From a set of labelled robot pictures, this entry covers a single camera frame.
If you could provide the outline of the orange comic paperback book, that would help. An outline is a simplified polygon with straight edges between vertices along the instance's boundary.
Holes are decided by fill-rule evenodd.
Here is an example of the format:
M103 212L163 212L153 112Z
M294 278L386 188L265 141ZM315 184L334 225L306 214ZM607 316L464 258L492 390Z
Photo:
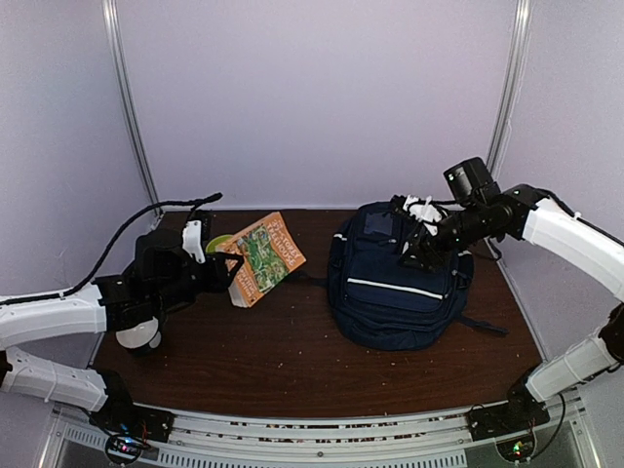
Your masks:
M215 250L244 259L228 289L232 304L240 308L253 307L306 262L280 212L266 215Z

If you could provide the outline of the navy blue backpack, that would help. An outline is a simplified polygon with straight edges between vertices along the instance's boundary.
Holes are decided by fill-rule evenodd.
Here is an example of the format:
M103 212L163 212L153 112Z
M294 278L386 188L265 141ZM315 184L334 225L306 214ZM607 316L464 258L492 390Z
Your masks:
M324 288L341 333L377 350L428 348L452 322L507 335L505 328L464 314L475 274L470 252L452 252L435 272L401 265L411 227L388 202L363 205L334 233L326 277L297 270L286 280Z

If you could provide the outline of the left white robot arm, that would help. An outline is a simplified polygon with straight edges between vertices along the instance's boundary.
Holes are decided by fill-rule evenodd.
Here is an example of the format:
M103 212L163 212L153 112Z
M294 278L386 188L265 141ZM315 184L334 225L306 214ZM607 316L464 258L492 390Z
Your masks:
M244 260L206 253L211 217L202 206L220 200L179 202L189 209L181 231L156 229L136 239L135 257L118 275L91 271L76 286L1 300L1 390L80 408L120 433L134 431L140 413L115 371L76 369L31 356L20 346L80 333L115 334L134 354L156 349L169 315L204 293L224 293Z

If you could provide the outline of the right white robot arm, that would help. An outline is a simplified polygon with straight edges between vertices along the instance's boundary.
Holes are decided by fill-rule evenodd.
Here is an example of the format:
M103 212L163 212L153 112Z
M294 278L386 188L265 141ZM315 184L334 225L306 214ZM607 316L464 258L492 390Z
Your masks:
M404 242L401 262L433 272L481 240L515 239L537 248L536 274L530 284L538 297L554 304L559 295L570 305L580 292L566 291L556 279L561 271L573 275L573 285L587 286L590 295L609 293L611 311L587 319L587 335L562 349L558 356L528 371L511 388L500 409L506 429L522 429L543 404L578 384L623 366L623 243L568 206L546 188L517 184L499 187L479 157L464 160L444 172L451 197L396 195L391 207L415 224Z

